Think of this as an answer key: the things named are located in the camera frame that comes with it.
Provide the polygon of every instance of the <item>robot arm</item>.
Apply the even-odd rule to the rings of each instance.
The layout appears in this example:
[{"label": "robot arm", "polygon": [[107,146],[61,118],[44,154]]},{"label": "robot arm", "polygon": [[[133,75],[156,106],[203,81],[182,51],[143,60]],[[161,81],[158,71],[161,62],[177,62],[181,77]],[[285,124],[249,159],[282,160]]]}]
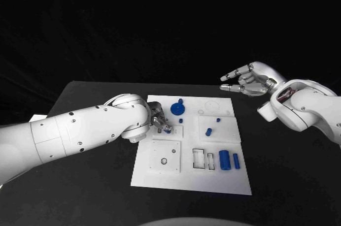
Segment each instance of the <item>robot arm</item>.
[{"label": "robot arm", "polygon": [[270,122],[276,118],[296,131],[311,126],[320,128],[330,140],[341,144],[341,97],[320,83],[311,80],[286,81],[278,71],[260,62],[243,66],[221,81],[240,76],[240,85],[221,85],[226,91],[242,92],[249,96],[270,93],[257,112]]},{"label": "robot arm", "polygon": [[35,166],[110,143],[120,135],[139,142],[151,125],[171,130],[161,104],[125,94],[106,105],[2,128],[0,185]]}]

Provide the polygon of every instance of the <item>white cable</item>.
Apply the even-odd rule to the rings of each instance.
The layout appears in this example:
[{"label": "white cable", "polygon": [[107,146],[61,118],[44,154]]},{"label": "white cable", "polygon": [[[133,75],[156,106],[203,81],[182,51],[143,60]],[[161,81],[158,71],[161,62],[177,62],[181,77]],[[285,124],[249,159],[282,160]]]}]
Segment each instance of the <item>white cable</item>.
[{"label": "white cable", "polygon": [[129,94],[120,94],[120,95],[117,95],[116,97],[113,97],[113,98],[104,103],[104,105],[109,105],[119,97],[123,97],[123,96],[126,96],[126,95],[129,95]]}]

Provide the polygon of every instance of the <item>black curtain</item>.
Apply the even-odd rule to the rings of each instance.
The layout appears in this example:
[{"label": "black curtain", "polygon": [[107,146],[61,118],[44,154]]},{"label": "black curtain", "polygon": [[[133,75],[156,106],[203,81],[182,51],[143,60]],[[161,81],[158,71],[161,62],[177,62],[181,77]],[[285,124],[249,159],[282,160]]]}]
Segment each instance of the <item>black curtain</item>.
[{"label": "black curtain", "polygon": [[340,18],[340,0],[0,0],[0,122],[73,80],[218,86],[253,61],[340,95]]}]

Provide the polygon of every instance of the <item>robotic hand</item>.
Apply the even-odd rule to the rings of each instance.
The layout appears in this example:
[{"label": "robotic hand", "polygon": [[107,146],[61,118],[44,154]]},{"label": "robotic hand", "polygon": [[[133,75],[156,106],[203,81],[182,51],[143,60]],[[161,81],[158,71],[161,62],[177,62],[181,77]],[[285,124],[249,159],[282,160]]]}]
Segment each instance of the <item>robotic hand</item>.
[{"label": "robotic hand", "polygon": [[257,112],[270,122],[276,118],[296,131],[311,126],[320,128],[330,140],[341,144],[341,97],[311,80],[291,80],[262,62],[253,62],[220,79],[240,75],[240,85],[223,84],[221,90],[242,92],[250,97],[270,93]]},{"label": "robotic hand", "polygon": [[132,143],[149,127],[171,131],[162,105],[123,94],[104,105],[0,129],[0,185],[35,166],[87,151],[122,135]]}]

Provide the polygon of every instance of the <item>black table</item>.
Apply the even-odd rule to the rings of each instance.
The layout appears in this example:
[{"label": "black table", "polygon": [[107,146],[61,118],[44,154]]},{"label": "black table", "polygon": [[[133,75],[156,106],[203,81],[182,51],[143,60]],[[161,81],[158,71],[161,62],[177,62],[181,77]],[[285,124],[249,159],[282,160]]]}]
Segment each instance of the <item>black table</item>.
[{"label": "black table", "polygon": [[268,122],[250,98],[218,86],[71,82],[49,117],[119,94],[230,97],[253,196],[132,187],[138,144],[113,143],[35,167],[0,190],[0,225],[139,225],[210,217],[253,225],[341,224],[341,148],[311,127]]}]

